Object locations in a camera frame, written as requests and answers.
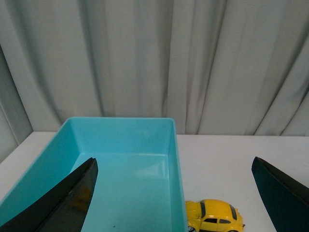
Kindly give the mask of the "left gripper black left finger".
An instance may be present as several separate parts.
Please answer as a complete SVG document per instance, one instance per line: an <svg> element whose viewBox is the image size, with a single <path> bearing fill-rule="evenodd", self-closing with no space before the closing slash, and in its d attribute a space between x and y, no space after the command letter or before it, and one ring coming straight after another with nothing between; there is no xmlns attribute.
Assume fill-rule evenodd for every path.
<svg viewBox="0 0 309 232"><path fill-rule="evenodd" d="M80 232L98 176L89 158L36 202L4 223L2 232Z"/></svg>

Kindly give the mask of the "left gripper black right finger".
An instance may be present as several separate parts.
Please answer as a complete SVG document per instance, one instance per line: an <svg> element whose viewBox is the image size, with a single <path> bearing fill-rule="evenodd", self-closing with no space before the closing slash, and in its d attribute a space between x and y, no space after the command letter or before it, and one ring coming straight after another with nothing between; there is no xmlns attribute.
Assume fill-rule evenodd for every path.
<svg viewBox="0 0 309 232"><path fill-rule="evenodd" d="M259 157L253 160L252 174L276 231L307 232L309 188Z"/></svg>

